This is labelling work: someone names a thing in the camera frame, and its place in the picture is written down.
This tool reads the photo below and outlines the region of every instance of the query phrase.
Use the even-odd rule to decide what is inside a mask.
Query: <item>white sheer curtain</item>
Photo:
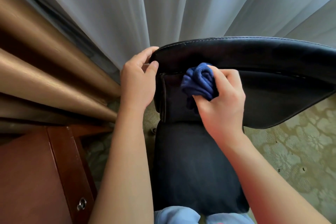
[[[336,46],[336,0],[52,0],[120,69],[150,45],[260,35]]]

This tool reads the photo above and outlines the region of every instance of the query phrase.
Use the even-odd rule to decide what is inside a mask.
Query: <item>microfiber towel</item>
[[[194,110],[196,114],[198,109],[193,95],[201,95],[208,101],[218,96],[215,78],[208,65],[211,64],[201,63],[197,67],[189,68],[181,82],[181,89],[188,96],[187,108]]]

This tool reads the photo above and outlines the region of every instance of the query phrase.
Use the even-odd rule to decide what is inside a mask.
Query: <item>metal knob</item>
[[[82,197],[77,205],[77,210],[78,211],[84,210],[85,207],[86,207],[86,199]]]

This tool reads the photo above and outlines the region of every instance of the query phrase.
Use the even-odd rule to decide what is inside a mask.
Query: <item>brown curtain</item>
[[[0,0],[0,93],[0,133],[15,133],[6,124],[114,122],[120,86],[24,0]]]

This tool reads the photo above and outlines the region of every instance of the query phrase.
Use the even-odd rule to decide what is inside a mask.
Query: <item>black leather chair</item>
[[[336,49],[274,37],[195,39],[159,48],[155,106],[157,127],[152,172],[154,209],[186,206],[198,213],[249,210],[238,177],[186,108],[180,84],[201,62],[237,69],[246,94],[243,125],[278,125],[336,92]]]

